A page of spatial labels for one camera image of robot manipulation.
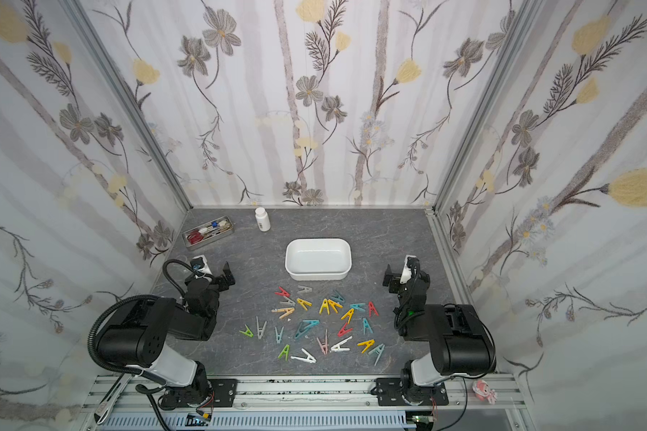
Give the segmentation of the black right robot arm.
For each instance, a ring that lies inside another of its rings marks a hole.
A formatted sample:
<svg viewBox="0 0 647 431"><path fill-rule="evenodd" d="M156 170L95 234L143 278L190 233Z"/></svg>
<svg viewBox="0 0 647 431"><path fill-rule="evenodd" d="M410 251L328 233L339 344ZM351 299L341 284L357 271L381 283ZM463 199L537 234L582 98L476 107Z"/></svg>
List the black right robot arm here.
<svg viewBox="0 0 647 431"><path fill-rule="evenodd" d="M379 378L371 391L382 407L446 406L445 383L479 380L497 365L494 339L472 305L429 305L430 275L408 255L404 267L386 268L382 286L397 297L394 329L405 341L426 342L429 352L405 363L399 377Z"/></svg>

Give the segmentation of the pink tape dispenser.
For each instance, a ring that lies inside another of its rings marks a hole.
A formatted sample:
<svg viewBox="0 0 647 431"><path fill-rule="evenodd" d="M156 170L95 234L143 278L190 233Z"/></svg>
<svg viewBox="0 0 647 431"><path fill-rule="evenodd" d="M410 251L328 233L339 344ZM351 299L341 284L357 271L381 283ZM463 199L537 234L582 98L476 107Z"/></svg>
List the pink tape dispenser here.
<svg viewBox="0 0 647 431"><path fill-rule="evenodd" d="M474 396L482 402L488 402L491 405L496 404L498 394L492 387L483 379L475 380L472 385Z"/></svg>

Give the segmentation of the lime green clothespin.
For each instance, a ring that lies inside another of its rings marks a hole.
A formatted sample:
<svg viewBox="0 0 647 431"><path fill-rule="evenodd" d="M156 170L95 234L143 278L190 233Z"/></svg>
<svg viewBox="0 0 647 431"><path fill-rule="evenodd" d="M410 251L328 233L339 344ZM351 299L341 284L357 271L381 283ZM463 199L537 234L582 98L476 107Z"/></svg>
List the lime green clothespin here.
<svg viewBox="0 0 647 431"><path fill-rule="evenodd" d="M244 330L240 330L240 333L244 334L244 336L249 337L249 338L254 337L253 332L251 331L251 329L247 325L244 326Z"/></svg>
<svg viewBox="0 0 647 431"><path fill-rule="evenodd" d="M288 360L289 359L289 350L290 350L289 345L286 345L284 348L282 348L282 351L278 355L278 359L284 358L285 360Z"/></svg>

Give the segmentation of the turquoise clothespin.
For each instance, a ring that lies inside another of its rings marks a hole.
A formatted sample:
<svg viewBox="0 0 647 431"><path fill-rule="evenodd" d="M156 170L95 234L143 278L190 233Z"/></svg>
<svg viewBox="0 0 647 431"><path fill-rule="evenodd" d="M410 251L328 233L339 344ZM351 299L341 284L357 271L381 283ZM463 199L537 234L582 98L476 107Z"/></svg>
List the turquoise clothespin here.
<svg viewBox="0 0 647 431"><path fill-rule="evenodd" d="M362 331L365 335L373 333L373 329L371 328L370 322L367 318L362 319Z"/></svg>
<svg viewBox="0 0 647 431"><path fill-rule="evenodd" d="M366 312L366 305L364 303L352 303L350 308L356 311Z"/></svg>

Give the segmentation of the lime green clothespin bottom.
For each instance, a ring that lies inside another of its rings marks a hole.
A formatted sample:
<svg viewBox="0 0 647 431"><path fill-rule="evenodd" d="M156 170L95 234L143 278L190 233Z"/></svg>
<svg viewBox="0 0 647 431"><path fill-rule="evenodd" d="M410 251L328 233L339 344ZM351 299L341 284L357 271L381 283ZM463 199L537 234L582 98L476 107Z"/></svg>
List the lime green clothespin bottom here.
<svg viewBox="0 0 647 431"><path fill-rule="evenodd" d="M282 351L278 355L278 359L284 358L285 360L288 360L289 359L289 350L290 350L289 345L286 345L284 348L282 348Z"/></svg>

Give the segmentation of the pink clothespin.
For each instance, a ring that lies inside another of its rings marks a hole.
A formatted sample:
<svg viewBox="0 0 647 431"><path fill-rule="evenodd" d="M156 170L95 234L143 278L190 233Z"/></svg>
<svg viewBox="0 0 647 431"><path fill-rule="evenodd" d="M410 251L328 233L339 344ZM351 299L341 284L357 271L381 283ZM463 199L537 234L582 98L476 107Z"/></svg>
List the pink clothespin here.
<svg viewBox="0 0 647 431"><path fill-rule="evenodd" d="M324 356L329 354L328 330L325 330L325 335L322 338L316 338L317 344Z"/></svg>

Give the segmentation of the metal tray with tools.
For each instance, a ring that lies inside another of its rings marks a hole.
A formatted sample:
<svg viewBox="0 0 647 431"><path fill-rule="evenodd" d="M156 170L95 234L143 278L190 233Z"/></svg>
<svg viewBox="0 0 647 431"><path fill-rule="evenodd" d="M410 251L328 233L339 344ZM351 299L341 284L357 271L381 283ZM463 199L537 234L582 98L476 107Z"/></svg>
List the metal tray with tools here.
<svg viewBox="0 0 647 431"><path fill-rule="evenodd" d="M217 242L234 231L234 224L229 217L219 217L183 232L183 244L189 251L194 251Z"/></svg>

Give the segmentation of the dark teal clothespin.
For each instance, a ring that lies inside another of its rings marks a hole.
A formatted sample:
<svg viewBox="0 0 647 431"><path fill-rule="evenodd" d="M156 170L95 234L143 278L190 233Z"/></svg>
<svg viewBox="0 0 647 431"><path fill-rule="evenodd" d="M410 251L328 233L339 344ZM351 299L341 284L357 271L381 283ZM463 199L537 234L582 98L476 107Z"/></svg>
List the dark teal clothespin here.
<svg viewBox="0 0 647 431"><path fill-rule="evenodd" d="M331 298L332 300L334 300L334 302L340 303L341 305L345 303L345 298L338 291L334 291L334 293L331 295Z"/></svg>

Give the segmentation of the white clothespin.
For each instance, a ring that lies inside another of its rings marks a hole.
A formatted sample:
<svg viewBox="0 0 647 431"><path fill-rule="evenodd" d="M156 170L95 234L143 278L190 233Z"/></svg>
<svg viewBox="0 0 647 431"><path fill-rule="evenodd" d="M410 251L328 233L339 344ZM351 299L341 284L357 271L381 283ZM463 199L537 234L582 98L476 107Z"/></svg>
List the white clothespin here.
<svg viewBox="0 0 647 431"><path fill-rule="evenodd" d="M315 364L317 362L316 358L310 352L308 352L305 348L301 349L301 353L302 353L301 356L299 356L299 357L291 356L291 358L293 360L297 360L297 361L307 363L307 364Z"/></svg>
<svg viewBox="0 0 647 431"><path fill-rule="evenodd" d="M338 343L332 345L330 347L330 351L334 353L341 353L341 352L346 352L350 351L350 348L346 346L346 344L352 339L352 337L347 337Z"/></svg>

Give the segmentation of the white clothespin bottom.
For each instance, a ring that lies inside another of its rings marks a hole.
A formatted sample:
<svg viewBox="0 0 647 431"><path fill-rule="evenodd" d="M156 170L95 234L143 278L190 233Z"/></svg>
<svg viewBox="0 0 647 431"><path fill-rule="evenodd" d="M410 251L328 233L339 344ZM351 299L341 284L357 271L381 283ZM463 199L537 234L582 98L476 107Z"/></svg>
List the white clothespin bottom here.
<svg viewBox="0 0 647 431"><path fill-rule="evenodd" d="M301 349L301 353L302 353L301 356L299 356L299 357L291 356L291 358L293 360L297 360L297 361L307 363L307 364L315 364L317 362L316 358L310 352L308 352L305 348Z"/></svg>

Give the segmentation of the white pill bottle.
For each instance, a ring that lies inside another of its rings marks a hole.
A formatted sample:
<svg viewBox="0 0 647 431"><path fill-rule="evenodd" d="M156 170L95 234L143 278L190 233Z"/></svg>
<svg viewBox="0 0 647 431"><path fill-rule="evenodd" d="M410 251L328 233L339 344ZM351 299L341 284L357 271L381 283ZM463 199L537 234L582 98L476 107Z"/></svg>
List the white pill bottle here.
<svg viewBox="0 0 647 431"><path fill-rule="evenodd" d="M265 233L271 230L271 220L265 208L258 207L255 210L255 219L261 232Z"/></svg>

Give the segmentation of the red clothespin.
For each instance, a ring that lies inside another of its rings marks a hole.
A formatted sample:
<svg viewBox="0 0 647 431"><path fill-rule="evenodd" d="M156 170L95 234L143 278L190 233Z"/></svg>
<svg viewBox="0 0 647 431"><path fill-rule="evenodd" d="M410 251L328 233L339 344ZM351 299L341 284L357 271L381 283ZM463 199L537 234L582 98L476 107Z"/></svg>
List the red clothespin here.
<svg viewBox="0 0 647 431"><path fill-rule="evenodd" d="M291 298L291 295L289 294L289 292L285 290L283 287L278 287L278 291L276 292L276 295L282 298L287 298L287 299Z"/></svg>
<svg viewBox="0 0 647 431"><path fill-rule="evenodd" d="M368 316L379 316L377 307L375 307L373 302L368 302Z"/></svg>
<svg viewBox="0 0 647 431"><path fill-rule="evenodd" d="M339 338L342 338L343 336L349 334L351 331L352 331L352 327L350 327L348 323L345 323L337 332L337 336Z"/></svg>

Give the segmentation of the white clothespin centre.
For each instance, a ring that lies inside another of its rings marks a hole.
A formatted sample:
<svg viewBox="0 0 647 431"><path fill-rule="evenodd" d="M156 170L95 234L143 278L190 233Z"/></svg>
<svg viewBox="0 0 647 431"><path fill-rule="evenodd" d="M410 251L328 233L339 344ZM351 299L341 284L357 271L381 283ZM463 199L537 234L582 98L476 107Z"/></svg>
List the white clothespin centre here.
<svg viewBox="0 0 647 431"><path fill-rule="evenodd" d="M346 346L346 344L352 339L352 337L347 337L338 343L332 345L330 347L330 351L334 353L341 353L341 352L346 352L350 351L350 348Z"/></svg>

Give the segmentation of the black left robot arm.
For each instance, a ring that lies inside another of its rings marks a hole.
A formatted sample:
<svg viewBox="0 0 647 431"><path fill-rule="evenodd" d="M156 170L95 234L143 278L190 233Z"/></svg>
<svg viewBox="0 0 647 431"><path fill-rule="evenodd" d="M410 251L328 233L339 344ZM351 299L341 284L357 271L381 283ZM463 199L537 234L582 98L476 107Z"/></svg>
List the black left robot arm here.
<svg viewBox="0 0 647 431"><path fill-rule="evenodd" d="M138 295L120 300L93 324L87 350L100 368L155 383L155 388L139 384L137 390L157 411L230 408L237 380L209 379L201 362L184 357L166 340L209 340L217 325L219 296L235 285L235 277L228 265L219 274L208 272L199 259L180 265L192 274L178 299Z"/></svg>

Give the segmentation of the sage green clothespin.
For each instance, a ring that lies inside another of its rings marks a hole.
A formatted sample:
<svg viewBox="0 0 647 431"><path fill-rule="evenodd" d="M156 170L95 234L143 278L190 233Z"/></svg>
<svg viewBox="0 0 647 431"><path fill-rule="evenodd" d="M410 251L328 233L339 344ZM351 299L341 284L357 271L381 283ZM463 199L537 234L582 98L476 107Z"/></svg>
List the sage green clothespin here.
<svg viewBox="0 0 647 431"><path fill-rule="evenodd" d="M386 349L385 344L379 344L370 351L370 355L375 357L374 366L376 366L379 363L379 360L381 359L382 355L384 354L385 349Z"/></svg>
<svg viewBox="0 0 647 431"><path fill-rule="evenodd" d="M283 332L284 332L284 327L280 328L275 328L274 329L274 335L275 335L275 341L277 344L281 344L283 340Z"/></svg>

